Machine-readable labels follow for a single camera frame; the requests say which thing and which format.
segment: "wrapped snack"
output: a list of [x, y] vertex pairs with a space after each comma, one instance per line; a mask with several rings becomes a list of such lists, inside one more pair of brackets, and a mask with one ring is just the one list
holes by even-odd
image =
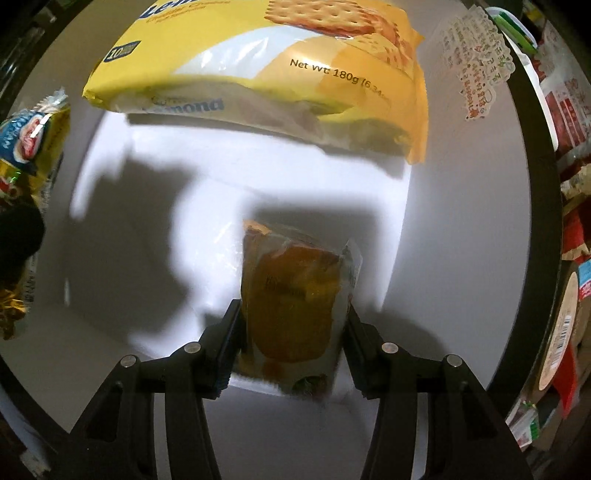
[[533, 65], [556, 127], [557, 167], [565, 181], [591, 163], [591, 83], [550, 21]]
[[591, 164], [583, 165], [581, 169], [560, 185], [560, 191], [567, 200], [579, 195], [591, 195]]
[[379, 0], [158, 0], [90, 76], [92, 105], [218, 119], [424, 160], [406, 13]]
[[324, 396], [360, 263], [351, 242], [337, 254], [301, 232], [249, 223], [242, 270], [247, 347], [240, 373], [288, 394]]
[[70, 129], [63, 90], [0, 125], [0, 331], [14, 335], [34, 284], [35, 253], [43, 238], [41, 214]]

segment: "cracker package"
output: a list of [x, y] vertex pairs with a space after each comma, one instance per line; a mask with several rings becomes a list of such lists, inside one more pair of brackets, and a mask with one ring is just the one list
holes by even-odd
[[0, 124], [0, 333], [14, 335], [33, 301], [42, 215], [70, 129], [64, 90]]
[[116, 112], [223, 120], [416, 163], [428, 124], [421, 39], [379, 0], [158, 0], [83, 96]]
[[361, 256], [287, 227], [250, 222], [244, 237], [239, 373], [287, 394], [322, 398], [333, 383]]

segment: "yellow snack bag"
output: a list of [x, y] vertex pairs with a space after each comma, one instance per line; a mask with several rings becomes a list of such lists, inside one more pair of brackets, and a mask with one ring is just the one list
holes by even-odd
[[15, 335], [33, 301], [35, 256], [47, 204], [70, 130], [63, 89], [0, 124], [0, 335]]
[[158, 0], [83, 96], [424, 160], [428, 108], [406, 13], [379, 0]]

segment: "barcode label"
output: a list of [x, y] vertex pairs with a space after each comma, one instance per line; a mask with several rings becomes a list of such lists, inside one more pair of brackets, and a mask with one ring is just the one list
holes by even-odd
[[569, 341], [569, 339], [567, 338], [567, 335], [569, 334], [570, 331], [570, 322], [572, 321], [572, 315], [566, 315], [564, 317], [564, 323], [562, 324], [562, 330], [560, 331], [560, 335], [558, 336], [558, 338], [556, 339], [552, 350], [554, 351], [554, 354], [552, 355], [552, 359], [551, 359], [551, 364], [550, 364], [550, 368], [554, 369], [554, 368], [558, 368], [558, 366], [560, 365], [560, 361], [562, 360], [562, 355], [564, 352], [564, 349]]
[[[49, 197], [51, 196], [51, 190], [53, 188], [53, 182], [55, 180], [55, 176], [57, 173], [57, 168], [56, 167], [49, 175], [47, 181], [45, 182], [45, 185], [43, 186], [43, 188], [39, 191], [38, 194], [38, 199], [39, 199], [39, 211], [41, 212], [41, 215], [43, 218], [45, 218], [45, 215], [47, 213], [47, 209], [49, 207]], [[25, 280], [23, 281], [22, 284], [22, 301], [25, 304], [25, 306], [27, 307], [27, 311], [29, 310], [29, 308], [31, 307], [31, 305], [33, 304], [33, 302], [35, 301], [35, 285], [37, 282], [36, 279], [36, 273], [37, 273], [37, 253], [35, 253], [31, 258], [29, 258], [28, 261], [28, 268], [25, 272]]]

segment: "plastic wrapper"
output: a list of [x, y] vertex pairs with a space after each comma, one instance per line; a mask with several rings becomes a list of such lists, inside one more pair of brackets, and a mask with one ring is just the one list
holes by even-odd
[[403, 10], [378, 0], [158, 0], [83, 96], [415, 163], [428, 128], [421, 40]]
[[520, 448], [527, 447], [540, 436], [540, 420], [535, 405], [521, 401], [514, 412], [511, 423], [508, 423], [511, 433]]
[[361, 266], [355, 244], [337, 253], [299, 231], [251, 222], [243, 251], [239, 373], [286, 394], [324, 397]]
[[549, 21], [533, 65], [556, 128], [557, 167], [565, 181], [591, 163], [591, 84]]
[[591, 195], [591, 165], [583, 165], [581, 169], [560, 185], [560, 191], [566, 200], [572, 200], [579, 195]]
[[35, 258], [44, 233], [41, 215], [70, 129], [63, 90], [0, 125], [0, 331], [14, 335], [14, 322], [32, 301]]

